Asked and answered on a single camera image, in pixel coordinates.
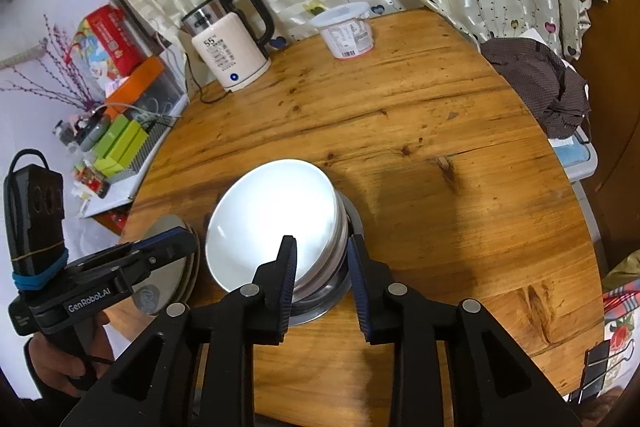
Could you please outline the person's left hand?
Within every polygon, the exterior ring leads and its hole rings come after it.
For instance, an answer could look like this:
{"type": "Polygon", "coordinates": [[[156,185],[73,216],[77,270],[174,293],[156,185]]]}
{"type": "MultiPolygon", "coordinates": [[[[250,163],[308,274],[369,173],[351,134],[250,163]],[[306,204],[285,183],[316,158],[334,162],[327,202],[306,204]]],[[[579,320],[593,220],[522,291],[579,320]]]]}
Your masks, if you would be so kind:
{"type": "MultiPolygon", "coordinates": [[[[110,319],[104,311],[93,317],[90,355],[101,360],[93,363],[98,378],[104,375],[114,361],[113,349],[104,329],[108,323],[110,319]]],[[[81,395],[81,391],[70,382],[71,379],[79,379],[85,375],[85,365],[81,360],[55,347],[41,333],[35,333],[29,340],[27,352],[32,367],[43,384],[74,398],[81,395]]]]}

